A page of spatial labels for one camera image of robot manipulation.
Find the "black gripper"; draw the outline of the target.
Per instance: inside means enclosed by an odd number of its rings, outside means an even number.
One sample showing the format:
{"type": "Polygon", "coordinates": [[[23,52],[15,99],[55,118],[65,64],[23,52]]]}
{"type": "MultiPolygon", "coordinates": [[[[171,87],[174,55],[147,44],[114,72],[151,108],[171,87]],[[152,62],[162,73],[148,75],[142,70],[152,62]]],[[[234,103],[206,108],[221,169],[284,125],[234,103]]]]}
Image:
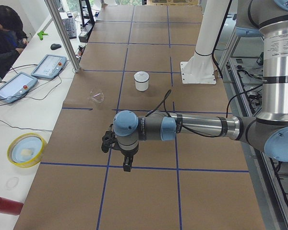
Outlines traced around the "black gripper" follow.
{"type": "Polygon", "coordinates": [[[123,170],[125,172],[130,172],[132,169],[132,158],[137,153],[137,146],[132,150],[121,149],[120,151],[125,156],[123,162],[123,170]]]}

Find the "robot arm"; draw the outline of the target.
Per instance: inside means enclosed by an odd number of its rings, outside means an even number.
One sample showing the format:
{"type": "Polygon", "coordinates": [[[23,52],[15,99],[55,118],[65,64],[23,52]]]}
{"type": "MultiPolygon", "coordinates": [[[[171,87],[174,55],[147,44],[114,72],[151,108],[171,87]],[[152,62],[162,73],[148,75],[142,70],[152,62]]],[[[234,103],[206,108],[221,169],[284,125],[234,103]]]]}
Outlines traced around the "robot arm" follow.
{"type": "Polygon", "coordinates": [[[129,172],[140,141],[173,140],[180,132],[228,137],[248,143],[277,161],[288,162],[288,0],[241,0],[237,27],[264,37],[262,108],[256,117],[207,117],[150,111],[138,117],[117,113],[103,136],[102,151],[119,150],[129,172]]]}

